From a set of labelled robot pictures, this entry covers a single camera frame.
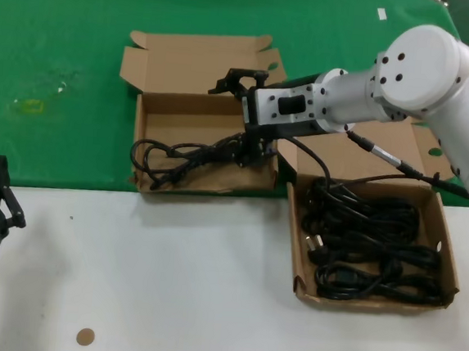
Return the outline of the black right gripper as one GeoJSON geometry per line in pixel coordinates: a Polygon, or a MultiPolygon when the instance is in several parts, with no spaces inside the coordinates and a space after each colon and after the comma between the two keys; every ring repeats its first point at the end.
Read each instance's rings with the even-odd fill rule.
{"type": "Polygon", "coordinates": [[[274,157],[273,140],[277,138],[277,126],[273,123],[273,116],[277,112],[259,94],[268,74],[267,70],[231,68],[214,88],[207,91],[210,95],[228,92],[237,100],[242,100],[246,134],[240,138],[240,147],[235,156],[235,163],[241,168],[258,167],[274,157]],[[246,77],[254,79],[255,85],[247,88],[241,84],[246,77]]]}

